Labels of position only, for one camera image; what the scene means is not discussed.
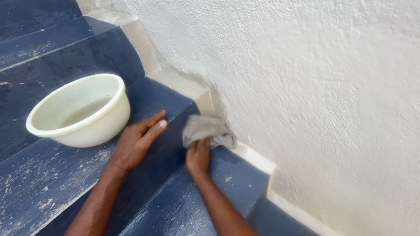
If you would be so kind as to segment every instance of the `blue stair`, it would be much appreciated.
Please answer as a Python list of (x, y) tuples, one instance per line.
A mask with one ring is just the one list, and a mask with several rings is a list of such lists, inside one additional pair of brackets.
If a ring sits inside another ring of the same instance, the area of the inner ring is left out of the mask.
[[(89, 195), (118, 137), (78, 149), (33, 136), (25, 121), (50, 92), (96, 73), (124, 80), (129, 124), (160, 110), (168, 120), (124, 180), (107, 235), (215, 235), (184, 167), (181, 131), (199, 113), (194, 101), (145, 77), (122, 30), (81, 16), (74, 0), (0, 0), (0, 8), (0, 235), (62, 235)], [(222, 147), (211, 158), (214, 182), (251, 217), (269, 176)]]

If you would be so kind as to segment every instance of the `textured plaster wall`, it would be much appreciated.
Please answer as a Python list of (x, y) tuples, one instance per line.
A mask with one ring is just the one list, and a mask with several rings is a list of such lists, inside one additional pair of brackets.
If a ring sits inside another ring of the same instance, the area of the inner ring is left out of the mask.
[(420, 235), (420, 1), (100, 0), (215, 84), (274, 189), (347, 236)]

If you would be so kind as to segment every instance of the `person's left hand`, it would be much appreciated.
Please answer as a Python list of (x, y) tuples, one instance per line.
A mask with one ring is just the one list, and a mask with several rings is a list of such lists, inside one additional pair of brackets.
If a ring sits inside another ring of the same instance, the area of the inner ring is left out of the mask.
[(152, 117), (126, 127), (108, 166), (118, 167), (124, 175), (136, 167), (143, 160), (153, 141), (165, 131), (168, 125), (165, 120), (162, 120), (165, 115), (166, 111), (163, 110)]

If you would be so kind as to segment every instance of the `gray cloth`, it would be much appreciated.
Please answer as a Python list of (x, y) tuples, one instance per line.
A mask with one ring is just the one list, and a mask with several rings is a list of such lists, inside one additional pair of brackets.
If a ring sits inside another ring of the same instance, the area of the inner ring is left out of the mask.
[(236, 147), (236, 136), (224, 119), (214, 115), (190, 115), (182, 131), (183, 146), (187, 148), (190, 143), (204, 138), (210, 138), (210, 148)]

